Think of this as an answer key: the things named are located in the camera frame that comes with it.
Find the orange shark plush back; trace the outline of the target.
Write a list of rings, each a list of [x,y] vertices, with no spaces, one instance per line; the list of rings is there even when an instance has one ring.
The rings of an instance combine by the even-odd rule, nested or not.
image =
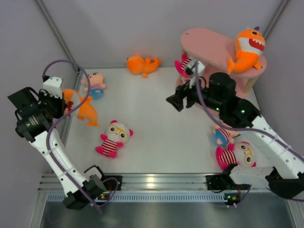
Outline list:
[[[134,75],[141,74],[142,77],[148,77],[148,74],[155,72],[162,61],[158,58],[148,57],[146,59],[139,55],[131,56],[126,61],[126,66]]]

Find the orange shark plush purple fin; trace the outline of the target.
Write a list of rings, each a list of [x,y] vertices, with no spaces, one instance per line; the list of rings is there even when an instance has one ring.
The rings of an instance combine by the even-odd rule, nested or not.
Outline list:
[[[228,60],[227,73],[240,74],[251,68],[261,69],[259,57],[264,52],[266,41],[260,32],[259,26],[246,28],[235,39],[236,61],[232,57]]]

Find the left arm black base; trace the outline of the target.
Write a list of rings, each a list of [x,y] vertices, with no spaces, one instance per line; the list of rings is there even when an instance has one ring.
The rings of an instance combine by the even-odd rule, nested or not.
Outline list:
[[[109,175],[101,178],[101,181],[104,183],[107,190],[115,190],[117,187],[117,190],[120,191],[122,180],[123,177],[121,175]]]

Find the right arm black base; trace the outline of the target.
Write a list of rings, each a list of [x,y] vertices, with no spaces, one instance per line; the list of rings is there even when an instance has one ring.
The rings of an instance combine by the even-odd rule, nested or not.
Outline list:
[[[207,189],[213,192],[222,192],[229,189],[229,185],[222,174],[206,176]]]

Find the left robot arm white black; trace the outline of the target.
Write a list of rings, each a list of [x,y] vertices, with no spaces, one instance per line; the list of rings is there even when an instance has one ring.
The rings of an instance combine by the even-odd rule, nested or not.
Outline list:
[[[17,135],[28,141],[48,162],[63,187],[65,207],[81,210],[92,204],[100,210],[95,199],[105,191],[107,178],[100,173],[86,177],[79,172],[67,157],[56,129],[66,117],[62,90],[44,88],[36,92],[25,87],[9,95],[8,99],[16,107]]]

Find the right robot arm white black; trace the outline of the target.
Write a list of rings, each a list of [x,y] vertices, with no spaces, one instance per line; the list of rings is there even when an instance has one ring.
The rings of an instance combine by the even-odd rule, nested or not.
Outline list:
[[[304,158],[287,145],[269,126],[261,112],[248,100],[236,95],[236,82],[226,73],[214,73],[209,86],[202,87],[201,76],[179,85],[167,97],[177,111],[200,104],[214,123],[225,130],[243,132],[270,162],[257,167],[235,161],[222,172],[222,184],[228,188],[251,185],[267,188],[283,199],[297,201],[304,191]]]

